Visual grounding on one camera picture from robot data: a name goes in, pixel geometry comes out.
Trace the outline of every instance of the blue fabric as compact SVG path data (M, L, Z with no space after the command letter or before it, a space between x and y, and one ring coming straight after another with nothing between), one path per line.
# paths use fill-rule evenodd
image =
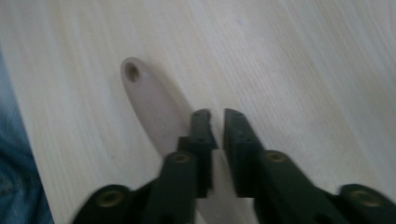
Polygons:
M1 53L0 223L53 223Z

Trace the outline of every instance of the beige handle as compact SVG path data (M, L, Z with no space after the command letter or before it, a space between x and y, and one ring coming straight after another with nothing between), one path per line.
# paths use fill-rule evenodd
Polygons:
M134 112L151 142L162 156L175 151L178 138L189 135L189 124L165 86L136 58L122 62L121 77Z

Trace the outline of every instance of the jeans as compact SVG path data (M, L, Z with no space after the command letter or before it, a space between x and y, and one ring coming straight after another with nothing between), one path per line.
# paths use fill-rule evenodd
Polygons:
M0 223L53 223L1 51Z

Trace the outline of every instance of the person's leg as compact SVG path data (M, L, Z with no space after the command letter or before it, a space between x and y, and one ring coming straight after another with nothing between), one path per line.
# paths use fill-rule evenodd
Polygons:
M53 223L1 51L0 223Z

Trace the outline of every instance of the light wood surface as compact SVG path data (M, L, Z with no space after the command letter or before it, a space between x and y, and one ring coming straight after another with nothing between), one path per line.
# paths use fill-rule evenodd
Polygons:
M395 200L395 9L393 0L0 1L1 49L56 223L103 185L136 189L158 173L120 79L130 56L186 111L210 108L218 142L223 108L237 109L319 187L361 183ZM230 223L255 223L219 152L215 168L213 197Z

